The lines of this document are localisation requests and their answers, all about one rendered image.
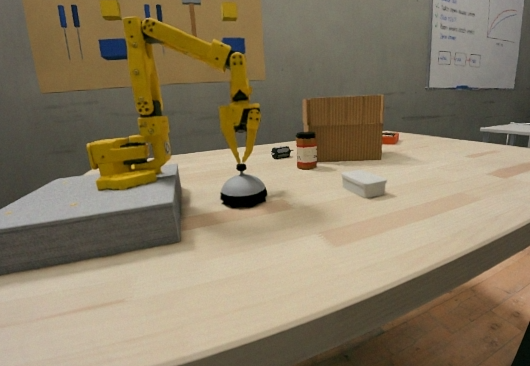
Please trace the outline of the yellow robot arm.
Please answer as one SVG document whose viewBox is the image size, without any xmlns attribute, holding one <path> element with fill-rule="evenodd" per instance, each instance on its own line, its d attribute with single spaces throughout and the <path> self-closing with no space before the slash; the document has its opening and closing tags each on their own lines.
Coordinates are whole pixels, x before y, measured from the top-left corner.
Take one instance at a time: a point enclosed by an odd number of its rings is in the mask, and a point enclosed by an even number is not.
<svg viewBox="0 0 530 366">
<path fill-rule="evenodd" d="M 229 69 L 232 103 L 248 101 L 249 104 L 252 94 L 246 75 L 246 57 L 230 46 L 215 39 L 210 44 L 152 18 L 142 21 L 137 16 L 126 17 L 123 25 L 134 100 L 141 116 L 138 118 L 140 135 L 130 136 L 129 141 L 118 138 L 90 145 L 94 164 L 98 164 L 100 172 L 96 180 L 98 191 L 126 190 L 156 182 L 156 174 L 161 174 L 161 167 L 171 158 L 168 116 L 162 116 L 152 44 L 158 43 L 190 56 L 223 73 Z M 152 144 L 154 159 L 147 161 L 149 146 L 143 142 Z"/>
</svg>

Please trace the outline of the orange jar with black lid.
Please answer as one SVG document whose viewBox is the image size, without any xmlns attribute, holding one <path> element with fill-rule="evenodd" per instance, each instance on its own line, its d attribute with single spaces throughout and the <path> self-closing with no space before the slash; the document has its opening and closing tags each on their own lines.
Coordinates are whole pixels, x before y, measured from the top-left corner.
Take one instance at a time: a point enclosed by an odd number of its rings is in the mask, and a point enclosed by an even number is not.
<svg viewBox="0 0 530 366">
<path fill-rule="evenodd" d="M 315 132 L 299 132 L 296 135 L 297 168 L 317 167 L 317 141 Z"/>
</svg>

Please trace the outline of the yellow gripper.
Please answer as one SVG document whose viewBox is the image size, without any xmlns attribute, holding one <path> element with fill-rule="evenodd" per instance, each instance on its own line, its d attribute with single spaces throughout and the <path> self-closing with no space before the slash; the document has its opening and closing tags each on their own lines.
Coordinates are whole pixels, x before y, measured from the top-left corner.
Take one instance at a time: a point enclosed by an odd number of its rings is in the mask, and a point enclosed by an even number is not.
<svg viewBox="0 0 530 366">
<path fill-rule="evenodd" d="M 238 164 L 241 164 L 241 160 L 235 132 L 247 131 L 246 149 L 242 157 L 242 163 L 245 163 L 253 151 L 257 129 L 261 122 L 259 106 L 259 104 L 248 104 L 248 101 L 238 101 L 230 103 L 229 106 L 219 107 L 221 131 Z"/>
</svg>

